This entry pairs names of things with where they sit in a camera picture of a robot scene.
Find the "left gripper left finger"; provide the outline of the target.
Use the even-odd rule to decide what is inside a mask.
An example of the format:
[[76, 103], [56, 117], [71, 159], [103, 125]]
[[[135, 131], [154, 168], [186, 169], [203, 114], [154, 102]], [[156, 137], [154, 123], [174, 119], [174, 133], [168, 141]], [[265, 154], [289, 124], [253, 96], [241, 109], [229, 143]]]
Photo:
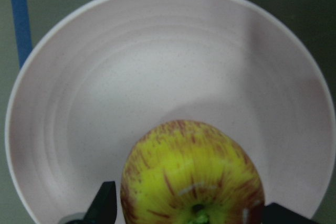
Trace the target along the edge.
[[60, 223], [115, 223], [117, 219], [117, 190], [115, 182], [103, 182], [82, 218], [66, 217]]

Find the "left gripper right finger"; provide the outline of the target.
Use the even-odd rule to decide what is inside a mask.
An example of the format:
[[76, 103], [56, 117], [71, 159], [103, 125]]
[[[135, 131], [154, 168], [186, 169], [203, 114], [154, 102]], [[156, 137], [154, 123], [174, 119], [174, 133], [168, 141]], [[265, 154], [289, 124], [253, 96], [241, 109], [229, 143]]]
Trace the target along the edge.
[[263, 224], [315, 224], [315, 221], [275, 202], [264, 207], [262, 216]]

